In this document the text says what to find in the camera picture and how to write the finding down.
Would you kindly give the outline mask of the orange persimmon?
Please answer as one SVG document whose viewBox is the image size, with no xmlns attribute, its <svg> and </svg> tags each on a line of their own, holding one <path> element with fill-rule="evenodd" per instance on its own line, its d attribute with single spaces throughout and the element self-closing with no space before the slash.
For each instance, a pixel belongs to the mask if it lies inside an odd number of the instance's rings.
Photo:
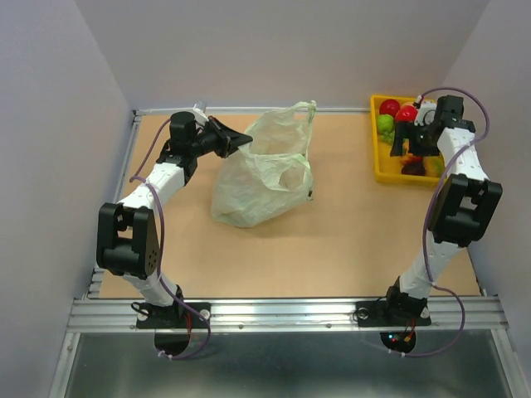
<svg viewBox="0 0 531 398">
<path fill-rule="evenodd" d="M 422 161 L 422 159 L 423 157 L 421 156 L 416 156 L 412 153 L 405 153 L 404 155 L 400 157 L 400 163 L 402 165 L 407 165 L 410 163 L 419 163 Z"/>
</svg>

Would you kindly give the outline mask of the dark maroon fruit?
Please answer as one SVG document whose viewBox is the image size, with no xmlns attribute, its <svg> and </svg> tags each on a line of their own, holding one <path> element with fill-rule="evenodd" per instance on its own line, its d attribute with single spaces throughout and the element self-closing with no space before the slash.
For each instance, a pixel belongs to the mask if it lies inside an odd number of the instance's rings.
<svg viewBox="0 0 531 398">
<path fill-rule="evenodd" d="M 426 175 L 426 168 L 424 162 L 411 162 L 402 167 L 402 175 L 424 177 Z"/>
</svg>

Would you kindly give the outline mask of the light green plastic bag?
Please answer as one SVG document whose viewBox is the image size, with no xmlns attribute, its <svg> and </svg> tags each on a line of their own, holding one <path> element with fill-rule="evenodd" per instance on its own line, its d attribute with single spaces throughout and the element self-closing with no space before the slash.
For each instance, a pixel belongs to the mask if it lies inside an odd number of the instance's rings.
<svg viewBox="0 0 531 398">
<path fill-rule="evenodd" d="M 252 142 L 222 162 L 212 192 L 212 219 L 251 228 L 312 200 L 309 162 L 316 102 L 265 112 L 245 131 Z"/>
</svg>

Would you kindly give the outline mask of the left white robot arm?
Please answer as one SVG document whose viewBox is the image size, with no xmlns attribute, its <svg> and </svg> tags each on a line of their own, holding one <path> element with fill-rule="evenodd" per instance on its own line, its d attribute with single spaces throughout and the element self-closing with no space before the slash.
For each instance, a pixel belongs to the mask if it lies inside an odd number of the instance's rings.
<svg viewBox="0 0 531 398">
<path fill-rule="evenodd" d="M 96 264 L 119 276 L 157 307 L 156 317 L 174 327 L 184 319 L 183 296 L 163 275 L 163 205 L 184 188 L 197 169 L 197 160 L 209 153 L 228 158 L 252 137 L 227 127 L 200 109 L 172 114 L 163 125 L 169 130 L 147 177 L 136 172 L 138 186 L 116 203 L 99 210 Z"/>
</svg>

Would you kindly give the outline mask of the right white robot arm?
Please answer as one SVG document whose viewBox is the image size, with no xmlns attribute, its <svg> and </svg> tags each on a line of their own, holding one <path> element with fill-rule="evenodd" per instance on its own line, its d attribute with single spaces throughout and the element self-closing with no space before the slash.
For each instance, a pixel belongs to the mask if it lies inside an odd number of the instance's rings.
<svg viewBox="0 0 531 398">
<path fill-rule="evenodd" d="M 420 252 L 382 302 L 383 317 L 390 323 L 428 316 L 431 291 L 443 290 L 437 283 L 440 275 L 464 248 L 483 237 L 502 196 L 502 186 L 481 167 L 475 145 L 486 136 L 465 119 L 466 96 L 463 90 L 437 101 L 419 95 L 413 104 L 415 119 L 397 124 L 392 156 L 407 143 L 413 155 L 441 155 L 444 170 L 426 211 Z"/>
</svg>

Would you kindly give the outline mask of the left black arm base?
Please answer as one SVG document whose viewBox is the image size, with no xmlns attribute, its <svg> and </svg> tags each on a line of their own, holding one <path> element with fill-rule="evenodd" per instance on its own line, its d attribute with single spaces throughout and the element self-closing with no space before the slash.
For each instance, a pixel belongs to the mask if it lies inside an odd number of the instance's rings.
<svg viewBox="0 0 531 398">
<path fill-rule="evenodd" d="M 178 303 L 159 307 L 151 303 L 132 302 L 136 328 L 155 330 L 153 344 L 159 357 L 176 361 L 195 357 L 207 345 L 211 332 L 209 302 L 189 303 L 191 310 Z"/>
</svg>

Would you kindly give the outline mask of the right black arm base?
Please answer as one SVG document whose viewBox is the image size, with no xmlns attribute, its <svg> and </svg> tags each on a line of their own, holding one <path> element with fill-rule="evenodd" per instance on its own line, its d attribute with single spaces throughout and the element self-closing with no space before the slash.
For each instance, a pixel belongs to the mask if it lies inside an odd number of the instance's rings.
<svg viewBox="0 0 531 398">
<path fill-rule="evenodd" d="M 426 298 L 412 298 L 396 286 L 386 296 L 355 303 L 353 321 L 360 328 L 381 328 L 383 346 L 392 352 L 410 354 L 417 343 L 417 327 L 431 326 Z"/>
</svg>

